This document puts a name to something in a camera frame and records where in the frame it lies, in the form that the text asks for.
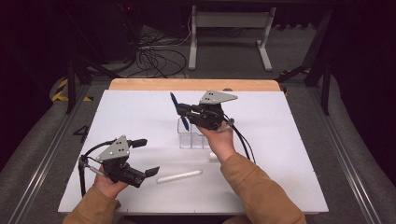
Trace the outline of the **black metal stand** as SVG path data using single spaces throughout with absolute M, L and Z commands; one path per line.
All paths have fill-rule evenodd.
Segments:
M 286 71 L 283 75 L 276 78 L 276 82 L 282 83 L 291 77 L 301 74 L 306 69 L 310 69 L 304 80 L 304 84 L 306 87 L 314 87 L 322 80 L 320 106 L 326 116 L 329 115 L 328 103 L 331 83 L 331 69 L 328 50 L 326 49 L 326 35 L 332 13 L 332 9 L 327 9 L 325 11 L 308 51 L 304 56 L 303 63 L 295 69 Z
M 116 73 L 104 68 L 99 63 L 79 55 L 69 58 L 66 66 L 67 89 L 68 89 L 68 107 L 67 114 L 70 114 L 77 103 L 76 79 L 83 85 L 89 85 L 92 82 L 92 77 L 89 75 L 87 67 L 94 68 L 101 74 L 110 78 L 120 78 Z

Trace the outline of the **white board sheet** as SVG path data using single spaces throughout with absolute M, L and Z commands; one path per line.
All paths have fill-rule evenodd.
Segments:
M 122 135 L 148 140 L 134 148 L 128 160 L 136 170 L 160 167 L 140 188 L 129 187 L 118 196 L 124 215 L 236 215 L 244 208 L 209 160 L 207 148 L 180 148 L 178 116 L 172 92 L 185 104 L 197 104 L 202 91 L 105 91 L 96 110 L 83 153 L 96 157 L 101 143 Z M 327 211 L 317 176 L 281 91 L 239 91 L 223 104 L 226 115 L 251 145 L 257 163 L 305 213 Z M 201 175 L 158 184 L 169 175 L 202 170 Z

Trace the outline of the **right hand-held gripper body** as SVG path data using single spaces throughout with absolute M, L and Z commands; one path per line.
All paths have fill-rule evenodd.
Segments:
M 237 96 L 221 91 L 207 91 L 198 105 L 191 106 L 190 123 L 216 131 L 224 121 L 222 103 L 236 100 Z

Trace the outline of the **person's right hand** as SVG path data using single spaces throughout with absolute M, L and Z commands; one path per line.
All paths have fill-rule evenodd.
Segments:
M 233 144 L 233 129 L 226 121 L 221 123 L 219 132 L 203 127 L 199 127 L 198 130 L 207 138 L 211 150 L 221 164 L 236 153 Z

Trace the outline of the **person's left hand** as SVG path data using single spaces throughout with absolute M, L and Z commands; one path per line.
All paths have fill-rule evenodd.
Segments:
M 123 182 L 114 183 L 110 178 L 97 175 L 93 185 L 110 199 L 116 199 L 117 196 L 128 187 Z

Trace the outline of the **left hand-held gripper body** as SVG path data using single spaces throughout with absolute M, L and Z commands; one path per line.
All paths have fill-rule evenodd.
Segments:
M 127 162 L 130 156 L 128 139 L 122 135 L 105 149 L 96 160 L 103 166 L 106 177 L 114 183 L 123 182 L 139 188 L 145 180 L 145 174 L 130 166 Z

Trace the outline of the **black equipment box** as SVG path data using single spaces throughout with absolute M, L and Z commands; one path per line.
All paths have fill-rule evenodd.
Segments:
M 129 26 L 122 5 L 105 1 L 95 3 L 91 10 L 104 59 L 111 62 L 134 62 L 135 49 L 128 34 Z

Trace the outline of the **clear plastic organizer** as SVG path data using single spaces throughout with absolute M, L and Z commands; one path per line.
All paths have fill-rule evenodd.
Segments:
M 209 148 L 207 138 L 198 130 L 195 125 L 191 125 L 188 130 L 183 124 L 177 127 L 180 148 L 202 149 Z

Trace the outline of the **aluminium floor rail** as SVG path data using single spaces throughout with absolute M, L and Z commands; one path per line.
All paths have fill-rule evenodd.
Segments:
M 330 136 L 334 153 L 343 169 L 348 185 L 350 186 L 354 197 L 358 202 L 367 224 L 383 224 L 375 210 L 366 188 L 363 186 L 361 177 L 358 175 L 351 159 L 347 154 L 347 149 L 343 144 L 340 135 L 336 131 L 331 117 L 326 115 L 324 109 L 321 107 L 320 96 L 318 92 L 314 88 L 307 88 L 307 91 L 315 106 L 315 109 L 319 113 L 320 119 L 324 123 L 327 134 Z
M 88 85 L 81 86 L 80 90 L 78 91 L 75 105 L 72 107 L 68 114 L 64 114 L 60 127 L 52 138 L 51 143 L 43 156 L 43 159 L 40 161 L 38 167 L 35 169 L 35 172 L 31 177 L 26 190 L 24 191 L 18 205 L 16 206 L 7 224 L 22 224 L 50 170 L 51 165 L 53 164 L 54 159 L 56 158 L 60 150 L 60 146 L 64 140 L 65 133 L 68 130 L 68 127 L 72 122 L 79 106 L 83 102 L 83 99 L 89 88 L 90 87 Z

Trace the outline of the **white pen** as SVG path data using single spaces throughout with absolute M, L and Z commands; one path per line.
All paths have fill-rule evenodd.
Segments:
M 169 176 L 158 178 L 157 183 L 162 184 L 162 183 L 177 181 L 180 179 L 189 178 L 189 177 L 196 176 L 196 175 L 201 175 L 202 173 L 203 173 L 202 170 L 195 170 L 195 171 L 191 171 L 191 172 L 187 172 L 187 173 L 183 173 L 183 174 L 169 175 Z

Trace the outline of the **blue pen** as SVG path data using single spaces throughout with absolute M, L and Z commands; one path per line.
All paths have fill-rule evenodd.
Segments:
M 180 118 L 181 118 L 181 121 L 182 121 L 182 123 L 184 125 L 184 128 L 186 129 L 186 131 L 189 132 L 190 131 L 190 125 L 189 125 L 187 119 L 183 115 L 180 114 L 181 113 L 180 112 L 181 111 L 180 110 L 181 107 L 180 107 L 180 105 L 179 105 L 179 103 L 177 101 L 176 96 L 172 92 L 170 92 L 170 96 L 171 96 L 171 100 L 172 100 L 172 102 L 173 102 L 173 104 L 174 104 L 174 106 L 176 108 L 177 114 L 180 115 Z

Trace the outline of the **white metal stand frame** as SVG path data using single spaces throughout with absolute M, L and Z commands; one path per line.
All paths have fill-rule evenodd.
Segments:
M 197 29 L 198 28 L 260 28 L 263 29 L 262 38 L 256 41 L 258 51 L 262 58 L 262 64 L 266 71 L 272 71 L 266 43 L 270 34 L 272 23 L 276 14 L 276 8 L 271 7 L 264 12 L 209 12 L 200 11 L 197 6 L 191 7 L 191 45 L 189 57 L 189 69 L 194 70 L 197 59 Z

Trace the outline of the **yellow black hazard tape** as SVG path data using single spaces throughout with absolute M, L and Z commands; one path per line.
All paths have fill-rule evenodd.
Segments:
M 51 101 L 55 102 L 55 101 L 60 101 L 60 102 L 67 102 L 68 101 L 68 97 L 67 96 L 63 96 L 63 90 L 65 89 L 66 85 L 68 83 L 68 79 L 65 77 L 59 84 L 57 90 L 55 91 L 55 93 L 53 94 L 53 96 L 51 97 Z

